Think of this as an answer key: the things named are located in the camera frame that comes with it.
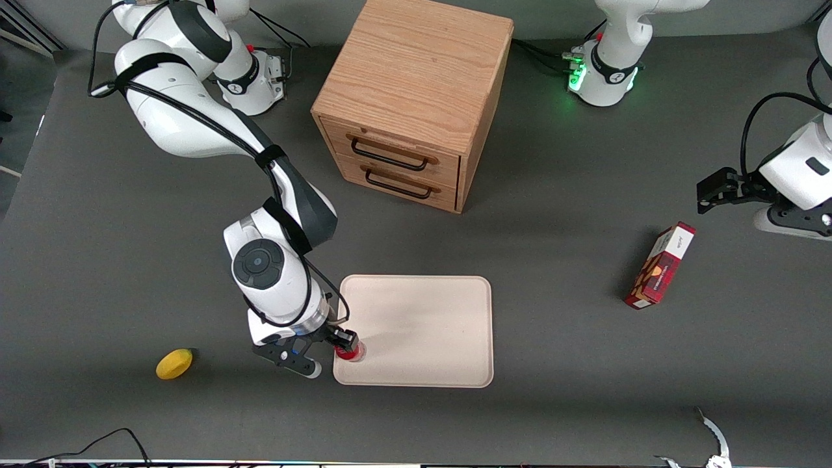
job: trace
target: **cardboard box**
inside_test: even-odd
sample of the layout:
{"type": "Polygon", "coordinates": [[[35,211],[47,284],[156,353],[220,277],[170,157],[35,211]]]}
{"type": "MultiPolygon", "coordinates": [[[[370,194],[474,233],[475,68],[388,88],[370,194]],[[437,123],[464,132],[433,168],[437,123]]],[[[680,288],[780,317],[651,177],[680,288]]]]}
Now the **cardboard box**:
{"type": "Polygon", "coordinates": [[[628,306],[640,310],[661,302],[695,233],[696,229],[679,222],[659,236],[636,278],[636,285],[624,299],[628,306]]]}

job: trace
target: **lemon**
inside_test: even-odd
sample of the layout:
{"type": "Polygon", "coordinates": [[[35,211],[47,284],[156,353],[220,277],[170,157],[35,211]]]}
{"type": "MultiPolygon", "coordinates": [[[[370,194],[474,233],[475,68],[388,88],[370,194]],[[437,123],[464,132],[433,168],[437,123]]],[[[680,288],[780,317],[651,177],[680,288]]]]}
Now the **lemon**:
{"type": "Polygon", "coordinates": [[[163,381],[176,379],[191,367],[194,361],[194,353],[191,350],[181,348],[173,350],[167,356],[161,358],[159,364],[156,365],[156,376],[163,381]]]}

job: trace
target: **drawer handle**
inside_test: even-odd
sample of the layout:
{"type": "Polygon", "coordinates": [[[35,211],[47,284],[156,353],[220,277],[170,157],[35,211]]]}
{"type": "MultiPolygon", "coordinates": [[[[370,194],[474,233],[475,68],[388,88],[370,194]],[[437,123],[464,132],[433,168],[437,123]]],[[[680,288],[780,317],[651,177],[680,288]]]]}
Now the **drawer handle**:
{"type": "Polygon", "coordinates": [[[413,164],[408,164],[407,162],[396,161],[395,159],[390,159],[389,157],[381,156],[380,154],[375,154],[374,152],[369,152],[365,150],[360,150],[355,145],[359,144],[358,138],[353,138],[353,143],[350,147],[353,148],[353,152],[355,154],[359,154],[361,156],[366,156],[370,159],[374,159],[376,161],[386,162],[388,164],[393,164],[394,166],[402,167],[403,169],[408,169],[410,171],[423,171],[425,167],[428,166],[428,158],[424,158],[422,160],[422,164],[415,166],[413,164]]]}
{"type": "Polygon", "coordinates": [[[364,174],[364,179],[367,180],[368,184],[386,188],[387,190],[392,190],[393,192],[398,192],[402,195],[407,195],[408,197],[418,198],[419,200],[427,200],[428,197],[430,197],[430,193],[433,191],[432,188],[428,187],[428,191],[425,193],[411,192],[410,190],[404,190],[403,188],[394,187],[384,182],[374,181],[373,179],[369,178],[372,174],[372,169],[367,169],[367,172],[364,174]]]}

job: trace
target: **black strap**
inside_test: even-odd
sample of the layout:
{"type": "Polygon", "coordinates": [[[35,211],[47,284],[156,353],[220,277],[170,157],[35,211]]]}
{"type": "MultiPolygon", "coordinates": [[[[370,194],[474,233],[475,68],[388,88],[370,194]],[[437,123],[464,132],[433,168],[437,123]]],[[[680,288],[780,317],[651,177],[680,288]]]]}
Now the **black strap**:
{"type": "MultiPolygon", "coordinates": [[[[283,148],[277,145],[269,145],[265,150],[255,156],[255,162],[260,166],[260,169],[269,173],[270,177],[273,177],[274,175],[271,174],[270,164],[282,157],[287,157],[283,148]]],[[[286,240],[289,241],[292,249],[299,256],[306,255],[312,251],[309,238],[306,237],[306,233],[300,227],[300,224],[283,208],[283,204],[278,202],[275,197],[266,199],[263,203],[263,209],[283,227],[287,237],[286,240]]]]}
{"type": "Polygon", "coordinates": [[[249,67],[249,71],[245,73],[245,75],[235,79],[235,80],[223,80],[217,78],[216,81],[222,85],[225,89],[227,89],[231,94],[243,94],[249,89],[249,85],[255,82],[257,79],[257,75],[260,74],[260,61],[257,60],[257,57],[251,57],[251,67],[249,67]]]}
{"type": "Polygon", "coordinates": [[[145,55],[144,57],[136,60],[133,62],[132,65],[127,67],[123,72],[119,73],[116,77],[116,81],[114,81],[115,88],[121,91],[121,94],[125,93],[124,86],[128,83],[133,81],[133,78],[138,77],[144,72],[148,70],[152,70],[159,66],[160,63],[180,63],[181,65],[185,65],[186,67],[190,68],[191,71],[194,69],[191,68],[191,65],[188,62],[176,55],[175,53],[170,52],[157,52],[145,55]]]}
{"type": "Polygon", "coordinates": [[[625,78],[630,76],[633,70],[638,67],[638,62],[631,65],[627,68],[615,68],[610,67],[609,65],[605,64],[601,57],[598,55],[598,45],[596,44],[595,47],[592,48],[592,52],[590,53],[590,59],[592,61],[592,65],[598,70],[601,75],[604,76],[604,80],[608,84],[618,84],[623,82],[625,78]]]}
{"type": "Polygon", "coordinates": [[[270,169],[269,165],[271,164],[271,162],[276,161],[282,157],[288,157],[286,156],[286,152],[283,151],[283,148],[275,144],[271,144],[268,147],[266,147],[265,150],[260,152],[260,154],[255,156],[255,162],[258,166],[260,166],[260,169],[268,171],[270,169]]]}
{"type": "Polygon", "coordinates": [[[280,202],[275,200],[274,197],[269,197],[263,203],[263,209],[280,223],[286,233],[286,240],[289,241],[289,245],[298,255],[303,256],[312,251],[310,240],[306,238],[303,228],[283,208],[280,202]]]}

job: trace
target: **gray tabletop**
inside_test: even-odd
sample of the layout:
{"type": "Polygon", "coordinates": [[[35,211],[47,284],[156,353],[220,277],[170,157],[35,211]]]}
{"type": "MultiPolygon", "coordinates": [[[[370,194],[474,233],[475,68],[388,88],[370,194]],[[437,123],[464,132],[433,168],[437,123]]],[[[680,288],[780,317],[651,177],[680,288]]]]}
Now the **gray tabletop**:
{"type": "MultiPolygon", "coordinates": [[[[805,92],[812,34],[658,38],[608,109],[513,50],[462,216],[345,182],[309,114],[337,50],[295,54],[288,99],[255,120],[339,212],[310,258],[335,281],[485,276],[483,390],[342,386],[325,346],[314,381],[254,356],[221,233],[267,181],[244,157],[165,154],[121,97],[85,97],[88,55],[60,54],[0,230],[0,458],[130,426],[154,458],[700,465],[716,451],[700,405],[736,465],[832,465],[832,245],[756,231],[757,207],[695,203],[696,182],[735,165],[753,104],[805,92]],[[677,221],[698,232],[666,301],[633,311],[622,297],[677,221]],[[186,346],[196,368],[159,381],[158,359],[186,346]]],[[[767,106],[753,158],[814,113],[767,106]]],[[[90,455],[137,453],[120,439],[90,455]]]]}

